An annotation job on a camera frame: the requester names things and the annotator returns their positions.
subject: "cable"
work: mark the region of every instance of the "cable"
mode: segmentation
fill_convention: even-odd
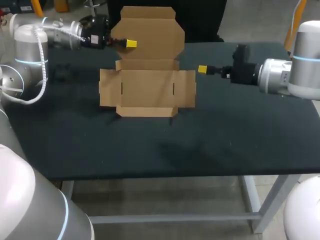
[[[293,33],[293,30],[294,30],[294,21],[295,21],[295,15],[296,15],[296,11],[300,5],[302,0],[299,0],[297,5],[295,6],[294,10],[293,10],[293,16],[292,16],[292,23],[291,23],[291,37],[292,37],[292,33]]]
[[[47,86],[47,70],[46,70],[46,63],[45,63],[45,54],[44,54],[44,50],[42,48],[42,43],[41,43],[40,37],[38,35],[36,26],[32,27],[32,32],[33,32],[33,34],[34,34],[34,36],[35,36],[35,38],[36,38],[36,40],[38,42],[39,51],[40,51],[41,68],[42,68],[42,79],[43,79],[41,90],[40,90],[38,96],[36,96],[34,99],[31,99],[31,100],[28,100],[28,101],[25,101],[25,100],[10,96],[10,95],[6,94],[4,91],[2,92],[3,96],[5,96],[8,100],[10,100],[10,101],[12,101],[14,103],[19,103],[19,104],[23,104],[23,105],[31,105],[31,104],[34,104],[35,102],[37,102],[39,99],[41,99],[41,97],[45,93],[46,86]]]
[[[75,38],[75,39],[78,39],[78,40],[81,41],[81,42],[85,42],[85,41],[86,41],[85,38],[83,38],[83,37],[81,37],[81,36],[78,36],[78,35],[76,35],[76,34],[73,34],[73,33],[69,32],[69,31],[64,30],[64,29],[62,29],[62,28],[59,28],[59,27],[43,26],[43,28],[45,28],[45,29],[53,29],[53,30],[60,31],[60,32],[62,32],[62,33],[64,33],[64,34],[69,35],[70,37],[73,37],[73,38]]]

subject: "floor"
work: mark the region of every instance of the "floor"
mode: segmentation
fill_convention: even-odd
[[[46,10],[49,17],[79,19],[90,14],[76,0],[72,14]],[[228,0],[219,30],[226,42],[281,42],[297,0]],[[320,1],[309,0],[303,21],[320,19]],[[300,181],[311,177],[303,175]],[[256,176],[262,202],[277,176]],[[88,215],[163,213],[241,213],[245,211],[238,177],[186,177],[77,181],[73,200]],[[95,225],[97,240],[285,240],[283,208],[264,234],[254,235],[247,221]]]

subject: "cardboard box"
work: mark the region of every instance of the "cardboard box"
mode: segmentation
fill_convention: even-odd
[[[125,6],[112,29],[116,39],[137,41],[118,49],[115,70],[100,70],[100,106],[116,107],[123,117],[172,117],[178,108],[194,108],[196,72],[179,70],[175,58],[185,33],[171,7]]]

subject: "dark tabletop cover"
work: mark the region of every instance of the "dark tabletop cover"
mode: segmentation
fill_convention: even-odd
[[[187,44],[181,69],[230,65],[236,46]],[[251,62],[288,58],[281,44],[250,47]],[[114,68],[116,59],[111,49],[51,49],[43,99],[6,108],[29,163],[45,177],[320,172],[320,119],[311,101],[266,95],[254,86],[197,73],[195,109],[181,109],[174,118],[121,118],[114,108],[99,107],[99,68]]]

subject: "gray metal frame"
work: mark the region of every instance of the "gray metal frame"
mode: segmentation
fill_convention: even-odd
[[[300,174],[279,175],[262,205],[260,205],[253,176],[242,176],[241,180],[250,212],[240,214],[114,215],[91,216],[89,218],[92,224],[251,220],[253,233],[262,234],[294,188],[300,176]],[[73,186],[74,181],[64,181],[62,183],[61,191],[69,199],[72,197]]]

